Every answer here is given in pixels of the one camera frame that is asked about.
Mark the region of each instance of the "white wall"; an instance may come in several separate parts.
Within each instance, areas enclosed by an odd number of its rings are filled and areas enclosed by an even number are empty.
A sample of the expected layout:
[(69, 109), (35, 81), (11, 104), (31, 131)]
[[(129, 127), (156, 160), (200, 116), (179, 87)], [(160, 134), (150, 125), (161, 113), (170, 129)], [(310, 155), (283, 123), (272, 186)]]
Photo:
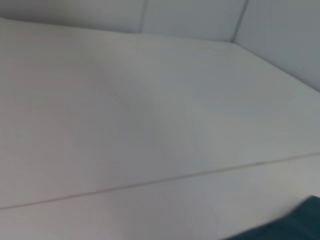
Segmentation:
[(0, 16), (119, 32), (230, 41), (244, 0), (1, 0)]
[(244, 0), (149, 0), (143, 31), (230, 41)]
[(249, 0), (236, 43), (319, 91), (319, 12), (319, 0)]
[(1, 0), (0, 16), (23, 21), (137, 32), (144, 0)]

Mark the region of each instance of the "dark teal fabric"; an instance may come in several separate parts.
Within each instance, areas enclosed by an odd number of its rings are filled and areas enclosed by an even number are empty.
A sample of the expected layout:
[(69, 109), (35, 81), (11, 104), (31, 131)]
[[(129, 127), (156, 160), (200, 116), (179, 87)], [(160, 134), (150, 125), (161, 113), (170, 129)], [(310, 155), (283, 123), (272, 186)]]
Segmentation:
[(320, 198), (312, 196), (284, 218), (227, 240), (320, 240)]

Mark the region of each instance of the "white panel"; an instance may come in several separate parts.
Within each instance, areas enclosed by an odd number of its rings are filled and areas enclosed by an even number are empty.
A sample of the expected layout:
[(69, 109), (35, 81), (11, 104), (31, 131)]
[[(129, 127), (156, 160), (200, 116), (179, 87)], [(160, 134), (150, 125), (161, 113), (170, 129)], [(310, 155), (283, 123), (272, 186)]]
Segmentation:
[(319, 152), (318, 93), (234, 44), (0, 26), (0, 207)]
[(320, 158), (2, 210), (0, 238), (220, 240), (320, 196)]
[(51, 24), (137, 32), (144, 0), (2, 0), (0, 16)]
[(250, 0), (236, 42), (320, 91), (319, 10), (319, 0)]
[(143, 32), (230, 41), (243, 0), (148, 0)]

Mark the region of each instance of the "white surface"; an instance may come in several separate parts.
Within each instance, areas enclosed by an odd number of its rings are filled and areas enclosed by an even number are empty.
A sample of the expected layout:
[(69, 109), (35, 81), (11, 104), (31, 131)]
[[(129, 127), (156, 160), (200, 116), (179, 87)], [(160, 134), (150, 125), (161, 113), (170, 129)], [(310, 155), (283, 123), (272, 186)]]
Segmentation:
[(23, 21), (137, 32), (144, 0), (1, 0), (0, 16)]
[(236, 45), (0, 21), (0, 207), (320, 149), (319, 93)]
[(3, 210), (0, 237), (220, 240), (320, 196), (319, 170), (314, 157)]
[(319, 0), (250, 0), (236, 42), (320, 91), (319, 10)]
[(148, 0), (143, 32), (230, 41), (243, 0)]

